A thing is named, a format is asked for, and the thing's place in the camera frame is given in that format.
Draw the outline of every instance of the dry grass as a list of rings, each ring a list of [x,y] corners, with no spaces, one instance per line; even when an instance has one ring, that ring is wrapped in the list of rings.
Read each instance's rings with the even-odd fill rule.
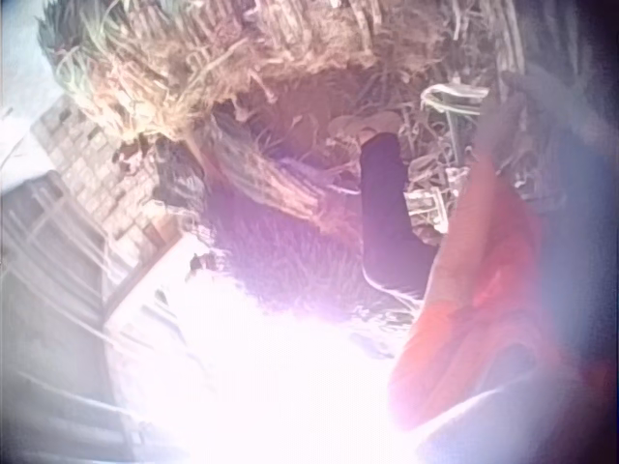
[[[378,7],[377,0],[336,9],[303,0],[58,0],[45,8],[40,43],[58,81],[102,127],[126,140],[180,139],[216,102],[252,86],[272,101],[274,82],[375,63],[374,38],[380,46],[377,31],[390,24]],[[431,16],[414,19],[431,29]],[[403,34],[411,25],[384,30],[391,42],[405,37],[402,67],[418,70],[427,65],[419,46],[426,39]]]

